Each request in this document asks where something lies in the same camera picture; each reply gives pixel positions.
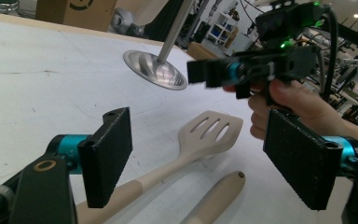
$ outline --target cable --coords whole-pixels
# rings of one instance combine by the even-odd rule
[[[245,12],[246,16],[248,16],[249,20],[251,20],[252,23],[255,23],[252,18],[249,16],[248,12],[246,11],[246,7],[243,5],[243,2],[240,1],[241,5],[242,5],[242,8],[243,8],[243,11]]]
[[[337,17],[331,7],[327,8],[327,19],[329,23],[330,30],[330,58],[329,66],[327,71],[326,83],[324,85],[324,92],[322,93],[322,98],[328,102],[331,94],[331,85],[333,83],[333,76],[335,72],[336,57],[337,57],[337,40],[338,40],[338,25]]]
[[[318,33],[318,34],[316,34],[316,35],[314,35],[313,37],[311,37],[310,38],[310,40],[313,40],[313,38],[315,38],[316,36],[318,36],[318,35],[322,35],[321,33]]]
[[[264,14],[264,11],[262,11],[262,10],[260,10],[260,9],[258,9],[257,7],[255,7],[254,5],[252,5],[252,3],[250,3],[249,1],[247,1],[247,0],[243,0],[245,3],[247,3],[247,4],[249,4],[251,7],[253,7],[254,9],[256,9],[257,11],[259,11],[259,12],[261,12],[261,13],[263,13]]]
[[[304,45],[300,45],[300,44],[303,44],[303,43],[305,43],[306,45],[309,45],[311,42],[309,40],[307,40],[307,39],[297,39],[296,40],[296,44],[298,46],[304,46]]]

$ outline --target cardboard box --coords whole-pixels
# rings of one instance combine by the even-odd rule
[[[204,60],[217,58],[217,56],[203,47],[201,44],[191,42],[187,48],[187,54],[193,57],[195,60]]]
[[[227,40],[227,42],[225,44],[226,49],[229,48],[229,46],[231,45],[232,41],[235,39],[235,36],[237,36],[238,31],[239,31],[238,27],[237,26],[234,27],[234,29],[232,30],[232,32],[229,35],[228,40]]]
[[[35,18],[107,32],[117,0],[38,0]]]
[[[116,7],[124,8],[135,14],[146,2],[150,2],[150,0],[117,0]]]

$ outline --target finger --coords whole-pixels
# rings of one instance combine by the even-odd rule
[[[251,91],[262,91],[266,88],[265,80],[256,80],[251,82]]]
[[[251,135],[255,138],[258,138],[261,140],[264,140],[266,138],[266,131],[262,130],[254,125],[252,125],[250,132],[251,132]]]
[[[331,109],[318,95],[297,81],[292,81],[288,85],[274,79],[269,85],[269,93],[278,105],[291,108],[295,114],[303,119],[321,117]]]
[[[251,116],[251,122],[254,126],[259,129],[266,130],[267,129],[267,119],[260,117],[258,114],[253,113]]]
[[[235,86],[224,86],[223,90],[233,92],[235,91]]]
[[[261,118],[266,119],[269,116],[269,108],[262,92],[249,97],[248,105]]]

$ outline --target kitchen utensil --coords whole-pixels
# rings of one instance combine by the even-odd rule
[[[241,193],[245,174],[233,172],[221,178],[182,221],[182,224],[214,223]]]
[[[179,131],[180,152],[174,161],[115,188],[109,203],[103,209],[88,208],[87,202],[78,204],[78,222],[104,223],[185,165],[201,157],[229,150],[240,134],[242,123],[242,119],[214,111],[198,115]]]
[[[187,79],[185,76],[183,76],[183,74],[172,64],[167,62],[167,58],[182,30],[182,26],[185,23],[194,1],[195,0],[183,1],[158,56],[139,50],[128,50],[124,53],[124,62],[134,73],[151,83],[169,90],[181,91],[187,87]],[[142,10],[152,10],[152,12],[155,12],[153,9],[158,10],[159,8],[162,8],[161,3],[164,4],[165,2],[166,0],[150,1],[149,7],[142,8]],[[148,13],[141,13],[139,14],[139,17],[135,17],[135,24],[136,22],[141,21],[140,19],[147,20],[149,17],[147,14]]]

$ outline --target green light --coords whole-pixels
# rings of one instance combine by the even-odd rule
[[[290,40],[286,40],[283,43],[281,43],[281,45],[280,45],[281,49],[291,47],[291,46],[293,46],[293,43]]]
[[[316,26],[316,27],[319,27],[319,26],[321,26],[321,25],[323,25],[323,24],[324,24],[323,21],[317,21],[317,22],[315,23],[315,26]]]

